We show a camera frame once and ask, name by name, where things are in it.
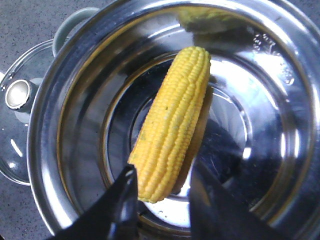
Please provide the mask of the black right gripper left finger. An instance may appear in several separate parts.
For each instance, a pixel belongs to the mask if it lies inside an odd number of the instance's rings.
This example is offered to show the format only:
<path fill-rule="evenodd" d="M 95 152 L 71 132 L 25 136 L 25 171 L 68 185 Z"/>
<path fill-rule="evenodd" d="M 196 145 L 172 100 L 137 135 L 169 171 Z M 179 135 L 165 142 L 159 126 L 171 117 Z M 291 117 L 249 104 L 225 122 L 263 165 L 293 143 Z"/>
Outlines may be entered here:
<path fill-rule="evenodd" d="M 137 240 L 137 171 L 128 164 L 101 198 L 50 240 Z"/>

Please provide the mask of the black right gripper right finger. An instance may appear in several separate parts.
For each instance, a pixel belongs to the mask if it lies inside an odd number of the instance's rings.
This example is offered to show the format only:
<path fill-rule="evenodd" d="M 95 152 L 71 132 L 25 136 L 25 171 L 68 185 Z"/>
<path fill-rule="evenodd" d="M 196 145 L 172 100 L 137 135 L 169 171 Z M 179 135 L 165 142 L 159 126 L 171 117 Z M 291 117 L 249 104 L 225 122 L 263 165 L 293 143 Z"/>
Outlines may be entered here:
<path fill-rule="evenodd" d="M 193 164 L 189 216 L 193 240 L 288 239 L 237 202 L 202 162 Z"/>

